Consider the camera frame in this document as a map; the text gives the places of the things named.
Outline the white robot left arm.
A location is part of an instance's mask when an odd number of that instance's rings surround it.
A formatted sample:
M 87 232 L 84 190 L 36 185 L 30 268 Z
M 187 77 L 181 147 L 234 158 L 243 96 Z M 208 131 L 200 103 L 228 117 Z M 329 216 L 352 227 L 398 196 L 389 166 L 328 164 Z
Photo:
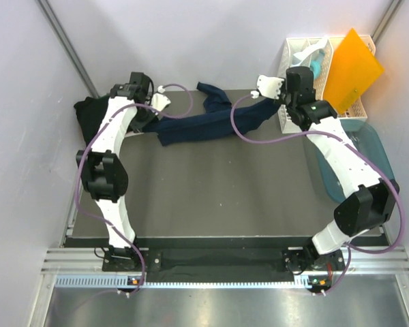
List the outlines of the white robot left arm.
M 89 137 L 89 149 L 76 154 L 83 189 L 95 200 L 108 229 L 105 260 L 117 260 L 126 270 L 139 266 L 141 254 L 132 248 L 136 233 L 125 205 L 129 181 L 119 152 L 127 132 L 140 133 L 157 120 L 157 115 L 147 109 L 153 92 L 153 81 L 142 72 L 132 72 L 129 82 L 115 84 L 108 94 L 100 126 Z

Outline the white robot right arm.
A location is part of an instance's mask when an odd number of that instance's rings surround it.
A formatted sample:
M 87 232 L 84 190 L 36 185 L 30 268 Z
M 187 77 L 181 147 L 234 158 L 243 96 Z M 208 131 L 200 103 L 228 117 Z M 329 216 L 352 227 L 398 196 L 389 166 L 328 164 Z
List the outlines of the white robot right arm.
M 316 99 L 310 68 L 288 68 L 282 95 L 291 121 L 322 154 L 344 195 L 332 222 L 303 246 L 306 266 L 318 270 L 330 253 L 391 218 L 399 185 L 357 151 L 332 105 Z

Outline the navy blue t shirt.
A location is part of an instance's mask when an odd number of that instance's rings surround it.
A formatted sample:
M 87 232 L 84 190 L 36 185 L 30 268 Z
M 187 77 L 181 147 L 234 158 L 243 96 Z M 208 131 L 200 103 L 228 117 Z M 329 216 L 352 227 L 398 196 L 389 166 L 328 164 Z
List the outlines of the navy blue t shirt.
M 206 95 L 204 114 L 182 119 L 162 118 L 144 127 L 144 133 L 155 133 L 162 146 L 182 142 L 217 140 L 234 134 L 230 122 L 232 103 L 222 89 L 199 82 L 197 90 Z M 237 108 L 234 121 L 241 134 L 258 129 L 278 111 L 272 99 L 265 98 L 251 106 Z

